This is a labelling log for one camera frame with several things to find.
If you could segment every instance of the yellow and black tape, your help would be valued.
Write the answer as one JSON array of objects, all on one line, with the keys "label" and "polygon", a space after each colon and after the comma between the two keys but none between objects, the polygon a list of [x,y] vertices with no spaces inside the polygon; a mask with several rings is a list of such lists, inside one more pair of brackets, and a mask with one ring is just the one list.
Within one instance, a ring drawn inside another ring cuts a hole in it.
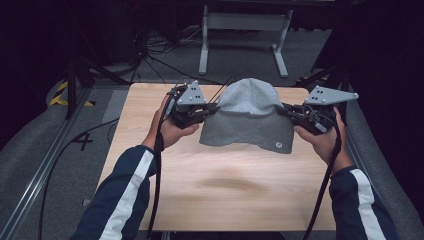
[{"label": "yellow and black tape", "polygon": [[[59,88],[57,89],[56,93],[54,94],[52,100],[50,101],[50,105],[63,105],[68,106],[67,100],[62,100],[60,97],[62,96],[65,89],[68,87],[68,81],[63,80],[62,84],[60,84]],[[94,107],[96,106],[96,101],[87,101],[85,102],[84,106],[86,107]]]}]

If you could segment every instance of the person's right hand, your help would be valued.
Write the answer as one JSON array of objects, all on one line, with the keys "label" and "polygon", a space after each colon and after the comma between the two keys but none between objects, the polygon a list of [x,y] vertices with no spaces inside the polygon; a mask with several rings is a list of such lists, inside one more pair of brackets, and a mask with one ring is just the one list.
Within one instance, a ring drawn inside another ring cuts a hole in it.
[{"label": "person's right hand", "polygon": [[[345,125],[341,119],[340,113],[337,110],[337,108],[334,108],[334,111],[336,112],[336,120],[337,125],[340,129],[340,137],[342,141],[342,146],[340,153],[338,154],[336,158],[336,162],[334,163],[333,171],[334,174],[338,170],[352,166],[352,161],[350,160],[347,152],[346,152],[346,128]],[[308,132],[306,129],[295,126],[294,130],[299,136],[312,144],[315,152],[321,157],[322,160],[324,160],[327,165],[329,164],[331,160],[331,154],[333,152],[334,144],[336,142],[337,133],[334,128],[332,128],[329,132],[321,134],[321,135],[313,135],[312,133]]]}]

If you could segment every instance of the baseball cap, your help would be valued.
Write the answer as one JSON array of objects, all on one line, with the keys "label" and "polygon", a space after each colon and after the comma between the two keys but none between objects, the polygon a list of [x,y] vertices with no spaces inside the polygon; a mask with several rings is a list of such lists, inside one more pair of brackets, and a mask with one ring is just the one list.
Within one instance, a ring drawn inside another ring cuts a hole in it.
[{"label": "baseball cap", "polygon": [[219,97],[219,110],[206,118],[199,142],[207,146],[249,143],[289,154],[293,124],[277,114],[276,106],[284,108],[271,84],[254,78],[239,80]]}]

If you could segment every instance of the person's left hand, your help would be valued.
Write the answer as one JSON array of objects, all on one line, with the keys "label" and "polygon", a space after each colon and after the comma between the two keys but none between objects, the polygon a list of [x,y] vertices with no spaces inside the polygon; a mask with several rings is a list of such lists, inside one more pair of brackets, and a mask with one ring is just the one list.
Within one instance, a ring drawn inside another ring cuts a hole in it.
[{"label": "person's left hand", "polygon": [[[155,115],[153,117],[149,133],[147,134],[144,141],[141,143],[142,145],[149,147],[151,149],[154,149],[155,147],[155,139],[156,139],[157,129],[159,126],[159,120],[168,98],[169,96],[166,95],[165,98],[162,100],[162,104],[160,108],[156,110]],[[163,137],[164,148],[174,145],[176,142],[178,142],[178,140],[181,137],[191,135],[197,129],[199,129],[199,124],[193,124],[187,128],[180,129],[179,127],[175,126],[169,119],[165,120],[162,123],[162,127],[160,130]]]}]

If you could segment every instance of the wooden table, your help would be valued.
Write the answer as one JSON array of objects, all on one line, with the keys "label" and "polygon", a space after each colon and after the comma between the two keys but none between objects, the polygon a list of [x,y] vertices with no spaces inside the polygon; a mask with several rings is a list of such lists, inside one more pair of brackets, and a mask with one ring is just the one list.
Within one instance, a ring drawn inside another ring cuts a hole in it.
[{"label": "wooden table", "polygon": [[[127,148],[140,144],[171,84],[133,84],[100,178],[103,181]],[[201,85],[209,100],[220,86]],[[276,88],[281,100],[301,104],[301,88]],[[326,165],[296,134],[292,154],[250,144],[210,147],[199,143],[201,128],[162,153],[162,183],[154,225],[157,231],[305,230]],[[151,215],[155,177],[141,230]],[[326,193],[314,230],[335,230]]]}]

